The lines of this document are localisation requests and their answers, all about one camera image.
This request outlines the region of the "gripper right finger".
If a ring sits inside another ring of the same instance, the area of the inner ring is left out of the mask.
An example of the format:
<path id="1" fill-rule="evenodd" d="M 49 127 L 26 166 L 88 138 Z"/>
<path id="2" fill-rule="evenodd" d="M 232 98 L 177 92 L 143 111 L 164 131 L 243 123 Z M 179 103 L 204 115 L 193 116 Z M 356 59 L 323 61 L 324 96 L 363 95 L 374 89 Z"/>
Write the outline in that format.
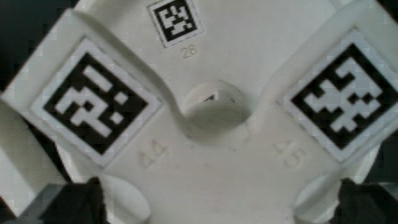
<path id="1" fill-rule="evenodd" d="M 398 224 L 398 183 L 340 180 L 330 224 Z"/>

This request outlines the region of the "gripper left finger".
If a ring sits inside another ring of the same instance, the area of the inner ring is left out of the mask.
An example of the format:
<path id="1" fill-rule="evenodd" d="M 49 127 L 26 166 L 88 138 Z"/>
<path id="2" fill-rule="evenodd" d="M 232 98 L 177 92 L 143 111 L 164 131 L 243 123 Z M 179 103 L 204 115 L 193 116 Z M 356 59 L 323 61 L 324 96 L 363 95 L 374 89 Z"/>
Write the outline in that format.
<path id="1" fill-rule="evenodd" d="M 100 182 L 49 184 L 13 224 L 108 224 Z"/>

